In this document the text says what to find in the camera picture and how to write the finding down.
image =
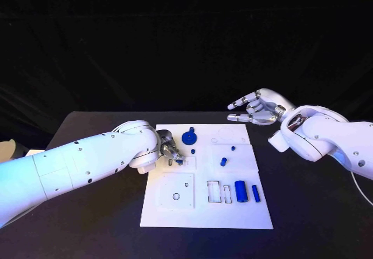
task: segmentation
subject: blue object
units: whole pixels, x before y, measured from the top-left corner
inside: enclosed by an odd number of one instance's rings
[[[221,162],[221,166],[225,166],[226,163],[228,163],[228,159],[224,158],[224,159],[222,159],[222,162]]]
[[[247,186],[244,181],[235,182],[235,194],[238,196],[238,202],[248,202],[248,192],[247,192]]]
[[[190,127],[189,131],[182,135],[182,141],[186,145],[193,145],[196,143],[198,135],[193,127]]]
[[[254,192],[255,202],[261,202],[261,198],[260,198],[260,193],[258,193],[257,185],[254,185],[254,186],[252,186],[252,192]]]

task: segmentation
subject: white board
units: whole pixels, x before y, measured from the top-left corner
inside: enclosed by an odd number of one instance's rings
[[[190,127],[195,127],[198,141],[189,146],[182,142],[182,135]],[[156,170],[149,173],[140,226],[273,229],[247,126],[157,125],[156,129],[173,133],[186,160],[183,165],[176,162],[169,165],[169,159],[162,157]],[[222,167],[224,157],[228,162]],[[250,201],[245,203],[238,202],[235,193],[239,180],[247,184]],[[252,185],[257,185],[261,202],[255,202]],[[209,202],[209,190],[215,201],[221,192],[221,202]],[[232,203],[226,203],[228,190]]]

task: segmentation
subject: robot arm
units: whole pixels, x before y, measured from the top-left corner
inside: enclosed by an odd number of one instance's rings
[[[183,160],[172,133],[146,121],[0,164],[0,227],[44,201],[117,173],[127,165],[147,173],[160,155]]]
[[[248,114],[231,114],[228,120],[258,125],[281,122],[281,128],[268,139],[280,152],[291,148],[316,162],[332,155],[345,168],[373,180],[373,123],[349,122],[322,106],[300,106],[273,90],[262,88],[234,102],[228,109],[248,103]]]

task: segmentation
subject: circular hole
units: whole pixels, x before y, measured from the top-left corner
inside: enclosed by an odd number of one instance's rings
[[[358,163],[358,165],[359,165],[360,167],[363,167],[363,166],[366,165],[366,161],[365,161],[365,160],[360,160],[359,163]]]
[[[179,193],[175,193],[173,194],[173,199],[178,201],[180,199],[180,194]]]

